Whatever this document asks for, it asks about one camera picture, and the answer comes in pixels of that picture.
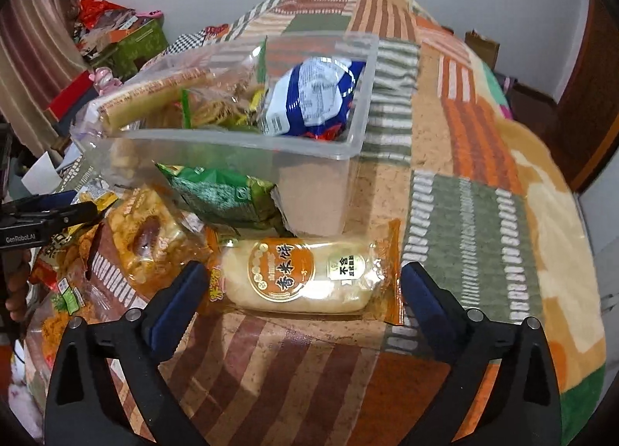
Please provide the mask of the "peanut candy clear pack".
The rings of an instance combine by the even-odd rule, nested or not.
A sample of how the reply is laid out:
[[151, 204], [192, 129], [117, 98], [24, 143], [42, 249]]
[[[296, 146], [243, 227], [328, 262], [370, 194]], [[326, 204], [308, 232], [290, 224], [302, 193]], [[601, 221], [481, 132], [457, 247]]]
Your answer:
[[138, 293], [152, 297], [169, 287], [189, 261], [205, 264], [211, 254], [202, 232], [155, 189], [143, 186], [107, 216], [118, 260]]

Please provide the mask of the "fried dough balls bag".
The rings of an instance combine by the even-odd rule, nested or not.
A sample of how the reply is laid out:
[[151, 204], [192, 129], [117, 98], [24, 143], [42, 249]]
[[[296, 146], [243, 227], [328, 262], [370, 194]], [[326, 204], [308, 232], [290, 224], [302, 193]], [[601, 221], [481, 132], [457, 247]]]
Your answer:
[[112, 310], [105, 295], [89, 282], [71, 285], [67, 279], [61, 289], [49, 293], [34, 311], [26, 334], [29, 357], [38, 371], [52, 369], [65, 328], [72, 317], [87, 323], [108, 322]]

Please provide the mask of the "green gift box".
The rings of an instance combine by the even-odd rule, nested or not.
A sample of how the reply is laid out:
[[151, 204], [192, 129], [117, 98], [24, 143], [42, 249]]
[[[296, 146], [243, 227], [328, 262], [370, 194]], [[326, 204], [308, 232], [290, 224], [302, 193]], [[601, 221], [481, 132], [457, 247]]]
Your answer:
[[161, 21], [150, 20], [115, 45], [111, 55], [112, 72], [115, 77], [126, 80], [168, 46]]

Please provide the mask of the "blue white snack bag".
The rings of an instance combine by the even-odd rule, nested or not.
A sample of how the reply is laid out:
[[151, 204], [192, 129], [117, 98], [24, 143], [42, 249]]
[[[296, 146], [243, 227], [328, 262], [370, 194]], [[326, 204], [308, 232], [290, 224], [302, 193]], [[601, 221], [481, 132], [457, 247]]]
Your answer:
[[334, 141], [345, 130], [363, 60], [316, 56], [298, 63], [268, 90], [258, 118], [264, 135]]

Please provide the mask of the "red fried snack bag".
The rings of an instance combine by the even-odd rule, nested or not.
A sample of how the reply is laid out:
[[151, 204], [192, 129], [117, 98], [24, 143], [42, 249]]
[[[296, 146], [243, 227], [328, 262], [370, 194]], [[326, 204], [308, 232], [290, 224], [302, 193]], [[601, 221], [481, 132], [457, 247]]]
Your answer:
[[29, 281], [50, 290], [56, 290], [62, 279], [67, 279], [71, 285], [84, 282], [92, 241], [99, 227], [94, 225], [55, 236], [38, 251]]

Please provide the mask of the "brown cardboard box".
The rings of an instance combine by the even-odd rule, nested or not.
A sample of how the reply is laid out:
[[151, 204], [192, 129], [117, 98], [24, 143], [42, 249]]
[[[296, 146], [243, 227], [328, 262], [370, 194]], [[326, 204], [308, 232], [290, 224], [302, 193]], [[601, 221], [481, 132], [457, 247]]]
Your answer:
[[499, 52], [497, 42], [471, 30], [465, 33], [465, 43], [491, 70], [495, 69]]

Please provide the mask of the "orange label rice cake pack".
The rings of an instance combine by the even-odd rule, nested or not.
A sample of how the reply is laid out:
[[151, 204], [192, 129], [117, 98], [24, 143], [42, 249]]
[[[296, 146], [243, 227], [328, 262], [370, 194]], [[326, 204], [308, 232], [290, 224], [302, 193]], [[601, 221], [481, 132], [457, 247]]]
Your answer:
[[208, 261], [208, 301], [221, 309], [399, 326], [400, 227], [393, 219], [368, 234], [229, 239]]

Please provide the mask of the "red box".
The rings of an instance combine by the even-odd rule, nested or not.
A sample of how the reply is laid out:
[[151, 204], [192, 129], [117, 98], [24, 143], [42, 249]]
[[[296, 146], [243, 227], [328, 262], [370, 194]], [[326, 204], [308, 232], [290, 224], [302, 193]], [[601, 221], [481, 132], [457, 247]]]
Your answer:
[[86, 70], [65, 87], [47, 106], [45, 115], [51, 122], [59, 122], [88, 91], [93, 88], [91, 72]]

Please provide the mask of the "long barcode biscuit pack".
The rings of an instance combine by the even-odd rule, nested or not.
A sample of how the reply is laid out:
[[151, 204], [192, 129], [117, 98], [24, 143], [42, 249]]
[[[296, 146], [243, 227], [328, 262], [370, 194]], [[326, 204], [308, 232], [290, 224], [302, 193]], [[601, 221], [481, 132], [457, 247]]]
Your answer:
[[134, 121], [140, 121], [174, 100], [181, 91], [195, 85], [209, 85], [214, 75], [207, 70], [193, 68], [168, 73], [151, 80], [124, 85], [106, 96], [96, 107], [106, 132], [119, 130]]

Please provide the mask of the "brown wooden door frame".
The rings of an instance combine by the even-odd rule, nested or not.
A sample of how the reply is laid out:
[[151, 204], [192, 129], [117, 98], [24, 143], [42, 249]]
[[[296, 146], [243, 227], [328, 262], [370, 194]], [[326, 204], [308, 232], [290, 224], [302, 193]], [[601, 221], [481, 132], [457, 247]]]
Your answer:
[[590, 0], [574, 70], [559, 101], [556, 161], [572, 190], [590, 186], [618, 148], [618, 25]]

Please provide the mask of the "striped brown curtain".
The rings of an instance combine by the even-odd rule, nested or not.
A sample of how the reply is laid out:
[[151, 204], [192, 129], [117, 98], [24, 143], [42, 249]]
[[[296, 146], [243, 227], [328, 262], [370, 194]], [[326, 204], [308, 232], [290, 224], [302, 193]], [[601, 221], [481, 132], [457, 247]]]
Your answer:
[[72, 40], [79, 0], [7, 0], [1, 8], [1, 117], [34, 154], [59, 134], [46, 109], [86, 70]]

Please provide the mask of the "clear plastic storage bin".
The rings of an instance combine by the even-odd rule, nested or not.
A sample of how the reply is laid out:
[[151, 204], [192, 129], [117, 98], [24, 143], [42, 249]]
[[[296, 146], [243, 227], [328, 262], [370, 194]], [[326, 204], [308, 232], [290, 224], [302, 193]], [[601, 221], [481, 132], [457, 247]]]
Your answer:
[[[264, 135], [258, 118], [268, 90], [316, 56], [366, 63], [344, 132], [334, 141]], [[113, 185], [162, 182], [156, 163], [236, 171], [277, 186], [291, 232], [335, 236], [344, 229], [357, 177], [377, 61], [377, 36], [352, 32], [259, 35], [190, 49], [157, 60], [125, 85], [193, 68], [214, 75], [209, 85], [183, 90], [144, 119], [106, 132], [96, 107], [122, 85], [79, 110], [70, 135]]]

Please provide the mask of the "pink plush toy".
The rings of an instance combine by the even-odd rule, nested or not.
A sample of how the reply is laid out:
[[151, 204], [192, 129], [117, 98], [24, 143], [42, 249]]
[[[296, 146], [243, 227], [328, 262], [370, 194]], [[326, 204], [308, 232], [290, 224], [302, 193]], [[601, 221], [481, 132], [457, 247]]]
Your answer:
[[112, 73], [112, 70], [107, 67], [98, 67], [89, 73], [89, 79], [92, 81], [93, 88], [100, 96], [115, 91], [123, 83]]

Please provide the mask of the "patchwork striped bed quilt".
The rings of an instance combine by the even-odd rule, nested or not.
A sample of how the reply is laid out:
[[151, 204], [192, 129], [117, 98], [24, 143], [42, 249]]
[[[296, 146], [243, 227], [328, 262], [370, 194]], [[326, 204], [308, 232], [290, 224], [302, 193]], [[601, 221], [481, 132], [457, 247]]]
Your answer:
[[[304, 31], [379, 38], [346, 228], [400, 219], [404, 263], [494, 320], [537, 316], [569, 442], [600, 397], [605, 341], [590, 245], [550, 152], [479, 56], [413, 0], [266, 0], [170, 51]], [[215, 445], [392, 445], [447, 372], [417, 313], [401, 326], [232, 313], [198, 326], [166, 372]]]

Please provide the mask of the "yellow small snack packet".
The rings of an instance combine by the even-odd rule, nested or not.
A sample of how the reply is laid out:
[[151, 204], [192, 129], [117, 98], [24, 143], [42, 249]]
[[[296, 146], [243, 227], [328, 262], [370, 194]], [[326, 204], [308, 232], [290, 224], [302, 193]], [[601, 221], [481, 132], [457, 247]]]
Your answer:
[[99, 184], [82, 186], [71, 201], [71, 205], [92, 202], [99, 214], [107, 211], [118, 202], [118, 195], [108, 187]]

